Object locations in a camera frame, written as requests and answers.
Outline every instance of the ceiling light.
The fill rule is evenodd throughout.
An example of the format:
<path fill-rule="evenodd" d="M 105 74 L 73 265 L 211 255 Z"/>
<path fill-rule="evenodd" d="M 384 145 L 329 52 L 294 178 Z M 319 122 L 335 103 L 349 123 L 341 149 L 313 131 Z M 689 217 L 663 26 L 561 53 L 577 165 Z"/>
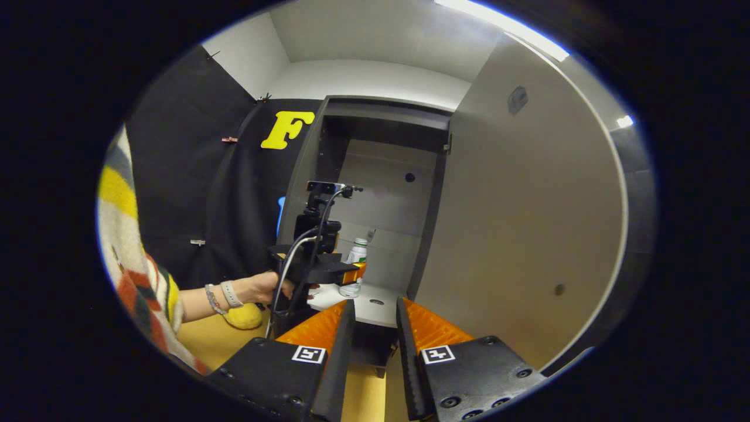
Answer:
<path fill-rule="evenodd" d="M 625 116 L 625 117 L 617 120 L 617 125 L 620 128 L 627 128 L 628 126 L 632 126 L 633 125 L 633 119 L 631 119 L 630 116 Z"/>
<path fill-rule="evenodd" d="M 486 20 L 489 23 L 497 25 L 503 30 L 522 38 L 527 43 L 554 57 L 558 62 L 561 62 L 562 60 L 565 60 L 565 57 L 570 56 L 567 51 L 548 40 L 544 35 L 539 34 L 517 20 L 513 20 L 490 8 L 486 8 L 485 6 L 477 5 L 468 0 L 435 0 L 435 3 L 457 11 L 462 11 L 474 17 L 478 17 L 481 20 Z"/>

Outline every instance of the yellow plush toy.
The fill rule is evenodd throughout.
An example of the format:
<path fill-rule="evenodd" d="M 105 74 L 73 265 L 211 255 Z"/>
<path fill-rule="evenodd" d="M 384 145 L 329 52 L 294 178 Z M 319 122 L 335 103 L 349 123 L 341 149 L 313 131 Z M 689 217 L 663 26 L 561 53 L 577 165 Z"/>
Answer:
<path fill-rule="evenodd" d="M 260 327 L 263 322 L 263 315 L 255 303 L 246 303 L 241 308 L 230 309 L 224 319 L 229 325 L 240 330 L 252 330 Z"/>

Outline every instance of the hand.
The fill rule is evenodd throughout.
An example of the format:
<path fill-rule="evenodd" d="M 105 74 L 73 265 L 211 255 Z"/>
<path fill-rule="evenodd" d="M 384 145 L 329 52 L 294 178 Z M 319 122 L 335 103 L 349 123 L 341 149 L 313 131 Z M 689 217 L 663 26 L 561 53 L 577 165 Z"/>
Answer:
<path fill-rule="evenodd" d="M 279 275 L 273 271 L 256 274 L 245 279 L 236 279 L 232 283 L 237 296 L 243 303 L 271 303 L 274 300 L 274 290 L 279 281 Z M 281 293 L 287 299 L 292 298 L 294 285 L 288 279 L 281 283 Z"/>

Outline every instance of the yellow floor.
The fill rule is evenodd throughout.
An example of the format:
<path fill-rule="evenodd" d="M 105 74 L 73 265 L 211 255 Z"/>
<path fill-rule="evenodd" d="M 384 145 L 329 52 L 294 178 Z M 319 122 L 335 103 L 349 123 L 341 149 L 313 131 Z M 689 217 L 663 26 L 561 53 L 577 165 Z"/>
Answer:
<path fill-rule="evenodd" d="M 213 315 L 183 324 L 177 339 L 209 369 L 216 369 L 255 337 L 266 333 L 269 311 L 263 312 L 263 324 L 254 330 L 229 325 L 221 315 Z M 385 420 L 386 379 L 375 369 L 349 366 L 343 395 L 341 422 L 379 422 Z"/>

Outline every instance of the cabinet door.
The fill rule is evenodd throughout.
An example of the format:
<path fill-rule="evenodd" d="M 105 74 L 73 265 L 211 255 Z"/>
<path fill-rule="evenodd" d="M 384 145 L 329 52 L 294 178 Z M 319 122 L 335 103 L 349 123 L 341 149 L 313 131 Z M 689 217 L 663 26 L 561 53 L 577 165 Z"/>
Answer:
<path fill-rule="evenodd" d="M 526 103 L 513 113 L 518 87 Z M 627 200 L 614 146 L 554 65 L 507 37 L 450 132 L 416 301 L 542 369 L 596 315 L 620 266 Z"/>

